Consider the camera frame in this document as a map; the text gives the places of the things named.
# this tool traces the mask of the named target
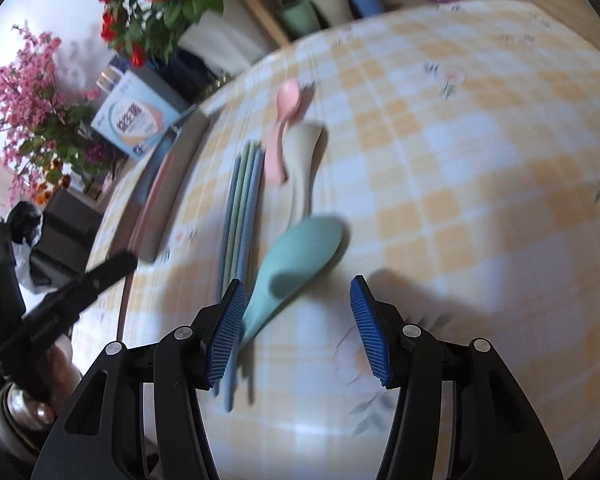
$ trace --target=beige cup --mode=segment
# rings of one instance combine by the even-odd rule
[[[330,27],[353,21],[349,0],[311,0],[311,3]]]

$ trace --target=light blue box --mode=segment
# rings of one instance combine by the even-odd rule
[[[133,69],[109,94],[91,127],[139,160],[186,109],[186,101],[152,70]]]

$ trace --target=pink spoon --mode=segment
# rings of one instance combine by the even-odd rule
[[[285,166],[282,160],[282,132],[285,123],[298,113],[300,107],[300,85],[295,79],[282,83],[276,95],[278,118],[266,141],[264,155],[264,178],[266,182],[278,184],[286,180]]]

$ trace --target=checkered tablecloth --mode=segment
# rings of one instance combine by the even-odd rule
[[[600,53],[525,2],[329,30],[216,94],[168,253],[136,273],[124,342],[155,342],[215,302],[234,159],[269,132],[291,77],[314,85],[306,118],[325,125],[314,214],[342,218],[349,246],[243,353],[231,414],[200,393],[221,477],[375,478],[397,393],[370,374],[348,301],[356,274],[442,340],[490,339],[573,472],[600,437]],[[118,187],[92,264],[141,168]],[[288,186],[265,188],[254,267],[289,206]],[[115,339],[121,296],[119,285],[77,325],[83,368]],[[448,397],[442,430],[441,449]]]

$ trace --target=white vase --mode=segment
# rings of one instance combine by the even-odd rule
[[[273,52],[266,32],[240,0],[223,0],[224,12],[206,10],[182,35],[178,46],[201,58],[213,71],[238,75]]]

